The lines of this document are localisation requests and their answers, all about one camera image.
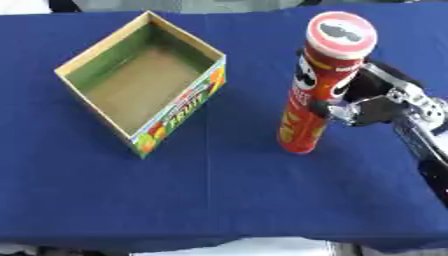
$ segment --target fruit illustration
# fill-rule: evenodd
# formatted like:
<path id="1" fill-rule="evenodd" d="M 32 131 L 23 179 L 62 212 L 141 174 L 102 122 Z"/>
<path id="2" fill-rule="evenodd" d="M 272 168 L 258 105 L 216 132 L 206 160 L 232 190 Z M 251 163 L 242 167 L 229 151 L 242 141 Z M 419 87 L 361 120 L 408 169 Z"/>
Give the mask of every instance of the fruit illustration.
<path id="1" fill-rule="evenodd" d="M 157 129 L 157 131 L 154 133 L 154 138 L 156 140 L 163 140 L 166 137 L 166 129 L 164 126 Z"/>
<path id="2" fill-rule="evenodd" d="M 154 138 L 147 133 L 142 133 L 138 137 L 137 146 L 142 152 L 151 152 L 155 144 L 156 141 L 154 140 Z"/>
<path id="3" fill-rule="evenodd" d="M 224 78 L 224 67 L 218 68 L 210 75 L 210 84 L 212 84 L 212 88 L 209 95 L 215 93 L 219 89 L 219 87 L 224 84 Z"/>
<path id="4" fill-rule="evenodd" d="M 151 128 L 149 128 L 148 134 L 154 136 L 156 131 L 159 130 L 160 127 L 163 127 L 163 124 L 161 121 L 155 123 Z"/>

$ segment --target cardboard box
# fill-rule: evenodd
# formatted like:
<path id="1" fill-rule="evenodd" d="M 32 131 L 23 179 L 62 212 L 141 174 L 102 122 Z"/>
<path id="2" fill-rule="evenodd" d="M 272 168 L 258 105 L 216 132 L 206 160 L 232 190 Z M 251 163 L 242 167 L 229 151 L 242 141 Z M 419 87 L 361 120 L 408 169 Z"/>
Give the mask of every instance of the cardboard box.
<path id="1" fill-rule="evenodd" d="M 144 158 L 225 83 L 226 56 L 147 11 L 56 74 Z"/>

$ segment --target pringles lid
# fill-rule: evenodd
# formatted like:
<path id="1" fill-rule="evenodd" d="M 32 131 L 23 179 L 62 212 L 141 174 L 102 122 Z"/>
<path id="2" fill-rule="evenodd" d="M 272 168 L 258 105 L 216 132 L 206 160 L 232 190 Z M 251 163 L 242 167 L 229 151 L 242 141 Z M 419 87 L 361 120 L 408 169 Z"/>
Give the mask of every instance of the pringles lid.
<path id="1" fill-rule="evenodd" d="M 347 12 L 324 12 L 315 16 L 308 23 L 306 36 L 314 49 L 341 60 L 364 58 L 377 42 L 372 24 Z"/>

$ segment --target floor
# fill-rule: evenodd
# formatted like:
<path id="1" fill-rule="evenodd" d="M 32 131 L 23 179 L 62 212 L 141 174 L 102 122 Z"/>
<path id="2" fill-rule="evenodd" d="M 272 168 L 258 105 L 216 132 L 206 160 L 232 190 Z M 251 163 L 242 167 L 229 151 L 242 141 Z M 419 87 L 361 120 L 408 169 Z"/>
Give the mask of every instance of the floor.
<path id="1" fill-rule="evenodd" d="M 268 11 L 303 0 L 75 0 L 83 10 L 162 10 L 183 13 Z"/>

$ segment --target table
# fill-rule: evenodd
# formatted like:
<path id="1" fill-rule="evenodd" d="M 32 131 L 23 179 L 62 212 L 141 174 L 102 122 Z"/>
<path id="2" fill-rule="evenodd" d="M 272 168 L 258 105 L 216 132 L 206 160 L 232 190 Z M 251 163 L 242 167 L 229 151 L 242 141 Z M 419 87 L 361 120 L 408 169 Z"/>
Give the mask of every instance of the table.
<path id="1" fill-rule="evenodd" d="M 53 73 L 138 13 L 0 17 L 0 239 L 126 250 L 280 235 L 448 245 L 448 211 L 391 127 L 334 123 L 307 156 L 278 146 L 294 52 L 327 10 L 370 20 L 374 58 L 448 93 L 446 4 L 164 14 L 228 54 L 229 82 L 144 161 Z"/>

